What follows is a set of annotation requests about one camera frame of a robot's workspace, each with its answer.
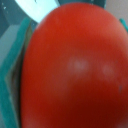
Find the gripper teal padded left finger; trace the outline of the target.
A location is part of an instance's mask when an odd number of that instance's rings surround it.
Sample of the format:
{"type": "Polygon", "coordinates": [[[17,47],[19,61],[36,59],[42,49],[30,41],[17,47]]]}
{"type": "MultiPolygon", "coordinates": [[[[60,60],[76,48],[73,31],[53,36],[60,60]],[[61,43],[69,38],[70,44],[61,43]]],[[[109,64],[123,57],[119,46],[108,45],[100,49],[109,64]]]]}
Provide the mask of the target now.
{"type": "Polygon", "coordinates": [[[31,20],[24,18],[0,38],[0,128],[21,128],[20,76],[31,36],[31,20]]]}

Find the gripper teal padded right finger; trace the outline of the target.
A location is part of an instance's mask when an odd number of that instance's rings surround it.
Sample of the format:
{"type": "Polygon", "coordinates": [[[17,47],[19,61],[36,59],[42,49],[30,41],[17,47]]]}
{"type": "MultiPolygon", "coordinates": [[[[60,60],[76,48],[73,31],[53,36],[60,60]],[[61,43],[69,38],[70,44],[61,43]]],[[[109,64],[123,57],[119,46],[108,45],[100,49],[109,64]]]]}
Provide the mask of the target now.
{"type": "Polygon", "coordinates": [[[119,19],[119,21],[121,22],[121,24],[124,26],[125,30],[128,33],[128,25],[126,24],[125,20],[124,19],[119,19]]]}

